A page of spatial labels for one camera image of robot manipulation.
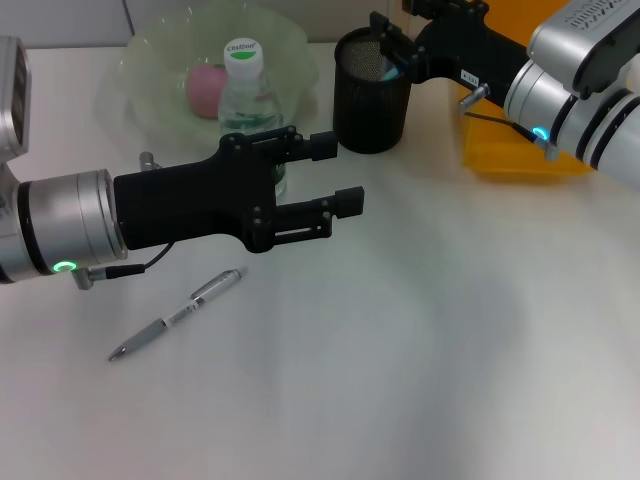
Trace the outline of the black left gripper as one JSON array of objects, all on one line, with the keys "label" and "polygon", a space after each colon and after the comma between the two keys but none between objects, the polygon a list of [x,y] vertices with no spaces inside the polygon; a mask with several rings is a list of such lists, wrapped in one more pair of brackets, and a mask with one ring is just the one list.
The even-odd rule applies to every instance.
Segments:
[{"label": "black left gripper", "polygon": [[252,134],[249,143],[223,141],[206,160],[115,177],[116,216],[126,247],[223,234],[263,253],[274,245],[329,238],[334,218],[363,213],[361,186],[276,207],[271,163],[335,158],[333,131],[305,139],[295,127],[282,127]]}]

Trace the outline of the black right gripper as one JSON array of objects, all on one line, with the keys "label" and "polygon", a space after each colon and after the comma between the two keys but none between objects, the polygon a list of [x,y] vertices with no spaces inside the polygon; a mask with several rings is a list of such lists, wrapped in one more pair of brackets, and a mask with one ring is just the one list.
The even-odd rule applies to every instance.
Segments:
[{"label": "black right gripper", "polygon": [[369,15],[370,32],[380,53],[399,68],[412,60],[412,82],[447,78],[474,90],[489,87],[488,101],[498,107],[528,62],[526,48],[485,24],[484,1],[403,0],[402,10],[428,21],[414,42],[386,16]]}]

